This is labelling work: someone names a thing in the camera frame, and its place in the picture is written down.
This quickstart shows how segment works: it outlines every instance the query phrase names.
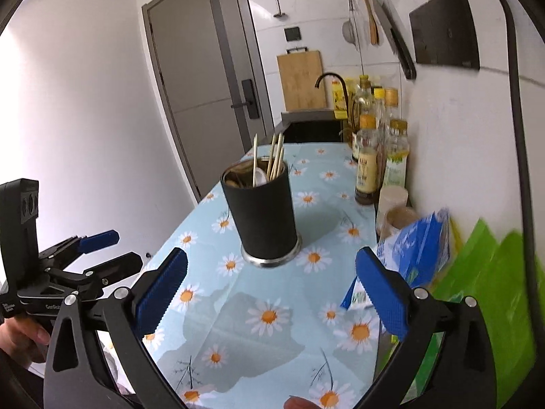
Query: black faucet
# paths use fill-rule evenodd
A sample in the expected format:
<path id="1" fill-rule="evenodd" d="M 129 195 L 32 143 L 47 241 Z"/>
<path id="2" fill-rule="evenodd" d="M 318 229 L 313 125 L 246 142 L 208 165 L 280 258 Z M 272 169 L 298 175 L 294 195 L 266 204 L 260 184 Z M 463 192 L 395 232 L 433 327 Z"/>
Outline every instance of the black faucet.
<path id="1" fill-rule="evenodd" d="M 335 77 L 337 78 L 340 82 L 341 82 L 341 85 L 342 85 L 342 90 L 344 92 L 344 99 L 346 101 L 346 112 L 347 112 L 347 115 L 349 114 L 348 112 L 348 90 L 346 89 L 346 82 L 344 81 L 344 78 L 342 76 L 340 76 L 338 73 L 334 73 L 334 72 L 325 72 L 323 73 L 322 75 L 320 75 L 318 77 L 318 79 L 316 80 L 316 84 L 314 85 L 315 88 L 319 88 L 320 87 L 320 83 L 322 82 L 322 80 L 327 77 L 328 75 L 332 76 L 332 77 Z M 354 119 L 351 118 L 350 115 L 348 115 L 348 122 L 349 124 L 351 125 L 352 129 L 354 130 L 355 129 L 355 124 L 354 124 Z"/>

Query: door handle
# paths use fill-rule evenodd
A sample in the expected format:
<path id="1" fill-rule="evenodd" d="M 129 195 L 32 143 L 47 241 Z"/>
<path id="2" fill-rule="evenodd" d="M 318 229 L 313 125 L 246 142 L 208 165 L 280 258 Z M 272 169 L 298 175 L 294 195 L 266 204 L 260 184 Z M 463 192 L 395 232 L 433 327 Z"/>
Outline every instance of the door handle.
<path id="1" fill-rule="evenodd" d="M 253 81 L 252 80 L 243 80 L 242 81 L 242 91 L 244 94 L 244 98 L 246 99 L 245 102 L 242 103 L 235 103 L 231 105 L 231 109 L 238 109 L 241 107 L 246 106 L 248 109 L 248 116 L 250 117 L 250 120 L 257 120 L 260 117 L 260 112 L 257 107 L 257 101 L 255 100 L 255 91 L 253 89 Z"/>

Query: wooden cutting board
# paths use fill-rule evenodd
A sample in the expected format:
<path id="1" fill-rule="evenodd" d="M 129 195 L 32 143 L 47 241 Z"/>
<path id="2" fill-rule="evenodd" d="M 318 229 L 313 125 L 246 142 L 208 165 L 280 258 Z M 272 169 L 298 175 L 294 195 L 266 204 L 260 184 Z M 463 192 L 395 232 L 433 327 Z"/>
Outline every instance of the wooden cutting board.
<path id="1" fill-rule="evenodd" d="M 286 54 L 278 56 L 277 60 L 285 110 L 327 108 L 325 81 L 322 81 L 319 89 L 314 87 L 323 73 L 319 50 Z"/>

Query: utensil holder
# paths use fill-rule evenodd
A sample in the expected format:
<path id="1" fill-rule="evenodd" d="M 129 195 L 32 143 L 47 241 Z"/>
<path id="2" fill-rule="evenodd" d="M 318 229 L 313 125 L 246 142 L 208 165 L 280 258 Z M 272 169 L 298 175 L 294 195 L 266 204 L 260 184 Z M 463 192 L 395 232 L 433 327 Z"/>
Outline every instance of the utensil holder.
<path id="1" fill-rule="evenodd" d="M 268 157 L 257 165 L 265 172 Z M 279 176 L 257 187 L 235 187 L 226 183 L 237 168 L 228 168 L 221 186 L 242 241 L 242 256 L 261 267 L 275 267 L 293 259 L 301 249 L 301 237 L 295 229 L 292 191 L 288 165 L 281 163 Z"/>

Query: table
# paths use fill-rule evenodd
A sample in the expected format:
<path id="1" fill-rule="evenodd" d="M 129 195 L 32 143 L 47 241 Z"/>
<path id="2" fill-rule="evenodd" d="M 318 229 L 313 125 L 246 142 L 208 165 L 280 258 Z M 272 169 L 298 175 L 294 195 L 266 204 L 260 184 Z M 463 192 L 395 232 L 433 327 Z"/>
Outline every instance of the table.
<path id="1" fill-rule="evenodd" d="M 145 267 L 156 269 L 175 246 L 189 259 L 157 331 L 143 340 L 188 405 L 280 409 L 297 395 L 352 409 L 372 383 L 378 316 L 339 304 L 356 252 L 376 243 L 374 207 L 354 200 L 356 164 L 345 144 L 286 145 L 284 158 L 303 239 L 296 259 L 269 270 L 245 263 L 218 184 Z"/>

